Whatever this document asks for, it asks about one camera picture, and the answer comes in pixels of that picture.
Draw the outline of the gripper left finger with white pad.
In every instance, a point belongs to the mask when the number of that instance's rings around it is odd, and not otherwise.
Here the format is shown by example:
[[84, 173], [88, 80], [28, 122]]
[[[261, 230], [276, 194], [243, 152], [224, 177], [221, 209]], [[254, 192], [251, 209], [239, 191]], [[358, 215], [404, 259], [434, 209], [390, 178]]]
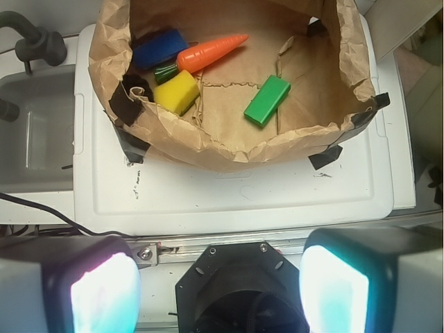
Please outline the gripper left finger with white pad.
[[141, 278], [125, 240], [1, 240], [2, 332], [134, 332]]

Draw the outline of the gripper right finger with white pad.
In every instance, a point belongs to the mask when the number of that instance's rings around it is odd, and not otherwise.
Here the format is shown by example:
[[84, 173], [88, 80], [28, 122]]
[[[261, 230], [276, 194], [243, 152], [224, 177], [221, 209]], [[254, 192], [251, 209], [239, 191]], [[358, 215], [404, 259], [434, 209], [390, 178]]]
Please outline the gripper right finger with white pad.
[[316, 229], [299, 290], [311, 332], [442, 332], [443, 231]]

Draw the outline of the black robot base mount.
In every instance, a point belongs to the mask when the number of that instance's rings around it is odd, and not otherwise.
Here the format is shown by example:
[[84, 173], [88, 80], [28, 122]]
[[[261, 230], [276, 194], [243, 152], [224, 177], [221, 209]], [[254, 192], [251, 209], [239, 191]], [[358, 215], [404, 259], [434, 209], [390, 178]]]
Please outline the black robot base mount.
[[275, 252], [200, 256], [176, 284], [180, 332], [309, 332], [299, 269]]

